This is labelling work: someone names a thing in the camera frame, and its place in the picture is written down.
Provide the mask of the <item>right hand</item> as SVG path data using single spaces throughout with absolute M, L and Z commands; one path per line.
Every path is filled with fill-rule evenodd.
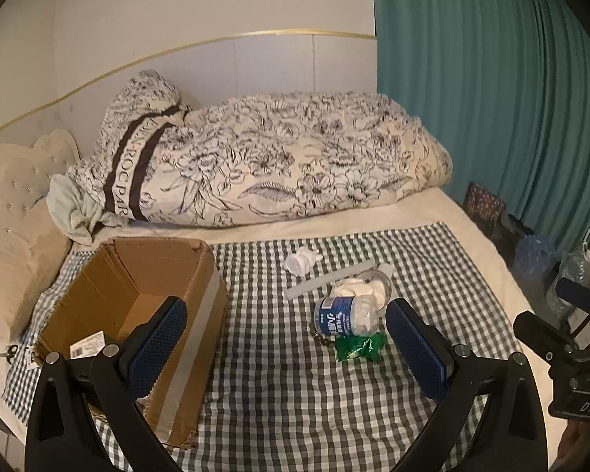
M 555 471 L 590 472 L 590 421 L 569 421 L 560 439 Z

